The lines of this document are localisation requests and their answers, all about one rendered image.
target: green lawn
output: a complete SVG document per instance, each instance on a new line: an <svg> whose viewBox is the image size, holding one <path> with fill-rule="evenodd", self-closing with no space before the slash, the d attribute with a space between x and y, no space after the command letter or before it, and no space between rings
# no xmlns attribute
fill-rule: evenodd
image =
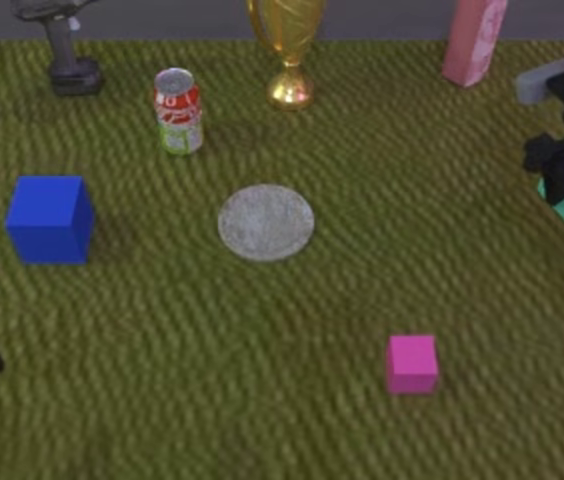
<svg viewBox="0 0 564 480"><path fill-rule="evenodd" d="M564 224L521 168L562 106L516 104L564 43L503 43L487 79L444 44L320 43L316 104L264 100L250 42L83 43L108 83L55 98L44 43L0 43L0 480L564 480ZM188 68L206 144L160 147L152 80ZM3 228L23 174L83 175L84 267L23 266ZM299 255L253 264L224 200L312 204ZM393 333L437 337L430 397L391 397Z"/></svg>

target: pink box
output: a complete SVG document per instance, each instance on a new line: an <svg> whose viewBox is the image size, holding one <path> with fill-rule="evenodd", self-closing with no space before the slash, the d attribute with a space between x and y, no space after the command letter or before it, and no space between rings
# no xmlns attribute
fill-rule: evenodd
<svg viewBox="0 0 564 480"><path fill-rule="evenodd" d="M393 335L386 349L387 386L391 393L433 393L438 361L433 335Z"/></svg>
<svg viewBox="0 0 564 480"><path fill-rule="evenodd" d="M463 87L482 80L506 7L507 0L457 0L442 75Z"/></svg>

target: gold trophy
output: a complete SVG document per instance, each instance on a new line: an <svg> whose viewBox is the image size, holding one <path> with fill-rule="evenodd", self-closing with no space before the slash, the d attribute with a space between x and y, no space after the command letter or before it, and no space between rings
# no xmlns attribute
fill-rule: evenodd
<svg viewBox="0 0 564 480"><path fill-rule="evenodd" d="M300 110L313 101L313 82L301 63L325 5L326 0L247 0L255 35L284 64L267 88L269 101L282 110Z"/></svg>

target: trophy stem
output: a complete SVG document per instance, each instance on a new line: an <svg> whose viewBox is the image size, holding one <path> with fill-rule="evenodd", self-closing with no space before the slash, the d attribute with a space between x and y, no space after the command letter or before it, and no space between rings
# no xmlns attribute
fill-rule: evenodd
<svg viewBox="0 0 564 480"><path fill-rule="evenodd" d="M301 110L313 102L313 82L300 64L285 63L284 70L269 83L267 97L280 110Z"/></svg>

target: gray disc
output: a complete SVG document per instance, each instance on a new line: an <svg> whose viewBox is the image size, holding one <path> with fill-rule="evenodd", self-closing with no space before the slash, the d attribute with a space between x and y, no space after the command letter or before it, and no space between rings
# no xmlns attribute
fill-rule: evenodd
<svg viewBox="0 0 564 480"><path fill-rule="evenodd" d="M220 238L233 253L259 262L281 260L309 242L315 218L307 201L280 185L234 193L218 219Z"/></svg>

